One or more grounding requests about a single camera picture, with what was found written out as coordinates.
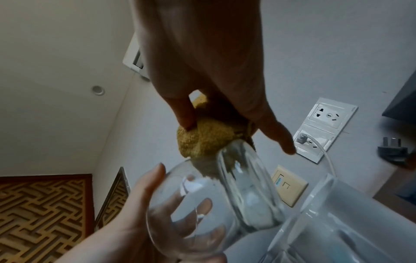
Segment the brown carpet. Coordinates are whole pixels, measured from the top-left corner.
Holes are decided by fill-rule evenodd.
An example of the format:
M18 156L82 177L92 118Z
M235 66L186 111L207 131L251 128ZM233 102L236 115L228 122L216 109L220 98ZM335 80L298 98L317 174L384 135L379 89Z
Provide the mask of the brown carpet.
M54 262L93 225L91 175L0 178L0 263Z

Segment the towel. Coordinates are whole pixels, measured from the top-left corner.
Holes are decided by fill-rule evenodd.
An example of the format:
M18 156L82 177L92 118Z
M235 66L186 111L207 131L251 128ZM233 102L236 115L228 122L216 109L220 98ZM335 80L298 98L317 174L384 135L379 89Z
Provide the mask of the towel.
M231 141L245 140L254 148L252 122L241 116L226 100L207 98L201 94L193 101L196 128L179 127L177 139L183 157L201 157L215 154Z

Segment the gray wall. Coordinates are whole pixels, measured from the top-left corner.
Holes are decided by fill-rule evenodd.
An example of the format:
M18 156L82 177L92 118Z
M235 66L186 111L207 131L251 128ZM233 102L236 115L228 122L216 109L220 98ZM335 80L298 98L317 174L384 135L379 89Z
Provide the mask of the gray wall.
M319 97L359 106L329 150L341 180L373 195L395 167L377 156L383 136L416 134L381 116L416 67L416 1L264 0L267 95L276 116L295 133ZM94 172L96 214L120 166L130 185L156 163L183 160L178 124L150 83L135 76ZM301 156L286 156L262 133L254 135L267 169L278 164L313 185L329 171ZM298 210L304 194L294 209ZM257 233L227 251L229 262L256 262L276 230Z

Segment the beige wall plate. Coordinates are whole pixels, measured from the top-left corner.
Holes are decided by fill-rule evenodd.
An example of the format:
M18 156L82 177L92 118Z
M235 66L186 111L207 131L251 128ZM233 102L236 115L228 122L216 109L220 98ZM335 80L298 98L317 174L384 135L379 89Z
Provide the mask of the beige wall plate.
M308 182L291 171L277 166L272 177L280 198L288 206L293 207L308 186Z

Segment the power cord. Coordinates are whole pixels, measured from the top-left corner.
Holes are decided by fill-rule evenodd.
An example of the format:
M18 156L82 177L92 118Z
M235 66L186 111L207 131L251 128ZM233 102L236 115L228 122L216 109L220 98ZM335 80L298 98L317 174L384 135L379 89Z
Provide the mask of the power cord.
M328 160L329 167L331 168L331 173L333 176L337 177L337 174L335 173L334 165L332 164L331 158L329 158L328 153L325 151L324 147L312 136L306 134L306 133L299 133L298 137L296 138L296 142L299 142L300 144L305 144L308 138L313 141L316 146L324 153L326 159Z

